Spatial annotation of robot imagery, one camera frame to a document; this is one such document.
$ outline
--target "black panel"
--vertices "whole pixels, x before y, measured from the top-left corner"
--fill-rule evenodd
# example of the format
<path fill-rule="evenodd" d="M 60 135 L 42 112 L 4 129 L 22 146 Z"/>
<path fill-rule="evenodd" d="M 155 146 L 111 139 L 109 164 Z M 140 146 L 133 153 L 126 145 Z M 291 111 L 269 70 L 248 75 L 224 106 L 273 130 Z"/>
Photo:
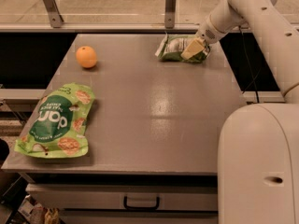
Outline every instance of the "black panel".
<path fill-rule="evenodd" d="M 0 34 L 0 84 L 11 89 L 46 89 L 76 34 Z"/>
<path fill-rule="evenodd" d="M 253 76 L 258 73 L 255 82 L 258 91 L 279 91 L 279 87 L 272 75 L 272 72 L 260 50 L 252 33 L 245 33 L 245 49 L 249 57 Z M 221 40 L 221 46 L 229 64 L 235 74 L 235 78 L 242 91 L 255 91 L 252 83 L 252 75 L 249 69 L 246 53 L 243 46 L 241 33 L 228 34 Z"/>

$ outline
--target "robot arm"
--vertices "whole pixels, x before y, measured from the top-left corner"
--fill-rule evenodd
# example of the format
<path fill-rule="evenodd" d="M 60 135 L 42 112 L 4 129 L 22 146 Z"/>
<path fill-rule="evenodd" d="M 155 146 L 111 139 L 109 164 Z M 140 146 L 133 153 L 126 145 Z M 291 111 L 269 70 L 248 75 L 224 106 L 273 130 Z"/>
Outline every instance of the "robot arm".
<path fill-rule="evenodd" d="M 247 22 L 282 92 L 299 82 L 299 33 L 273 7 L 277 0 L 222 0 L 196 33 L 208 43 Z M 299 103 L 299 88 L 286 97 Z"/>

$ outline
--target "drawer handle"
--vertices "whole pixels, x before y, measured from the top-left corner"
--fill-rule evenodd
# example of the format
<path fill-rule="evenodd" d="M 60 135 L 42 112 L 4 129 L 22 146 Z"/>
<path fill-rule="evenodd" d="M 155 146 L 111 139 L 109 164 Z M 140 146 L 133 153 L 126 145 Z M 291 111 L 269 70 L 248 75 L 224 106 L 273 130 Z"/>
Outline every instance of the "drawer handle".
<path fill-rule="evenodd" d="M 160 198 L 156 198 L 156 204 L 154 206 L 149 206 L 149 207 L 142 207 L 142 206 L 131 206 L 128 205 L 128 197 L 125 196 L 123 198 L 123 206 L 125 209 L 130 210 L 130 211 L 155 211 L 158 209 L 160 205 Z"/>

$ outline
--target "snack bag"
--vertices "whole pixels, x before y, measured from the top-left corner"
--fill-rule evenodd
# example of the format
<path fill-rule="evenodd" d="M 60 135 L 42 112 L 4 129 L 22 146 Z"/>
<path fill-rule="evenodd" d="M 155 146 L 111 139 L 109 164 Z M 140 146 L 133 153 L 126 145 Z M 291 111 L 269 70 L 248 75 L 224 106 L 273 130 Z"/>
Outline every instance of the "snack bag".
<path fill-rule="evenodd" d="M 194 35 L 166 35 L 155 55 L 162 62 L 201 63 L 210 52 L 208 43 Z"/>
<path fill-rule="evenodd" d="M 44 97 L 38 118 L 28 134 L 17 139 L 15 150 L 39 158 L 73 158 L 85 155 L 86 118 L 94 94 L 90 87 L 70 83 Z"/>

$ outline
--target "orange fruit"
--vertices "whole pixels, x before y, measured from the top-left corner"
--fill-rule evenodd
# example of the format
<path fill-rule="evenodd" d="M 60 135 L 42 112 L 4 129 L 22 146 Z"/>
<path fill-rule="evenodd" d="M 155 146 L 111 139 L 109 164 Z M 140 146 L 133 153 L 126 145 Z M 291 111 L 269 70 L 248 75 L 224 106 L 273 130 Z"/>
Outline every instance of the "orange fruit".
<path fill-rule="evenodd" d="M 84 68 L 92 68 L 96 65 L 97 57 L 93 48 L 89 46 L 80 47 L 76 51 L 77 62 Z"/>

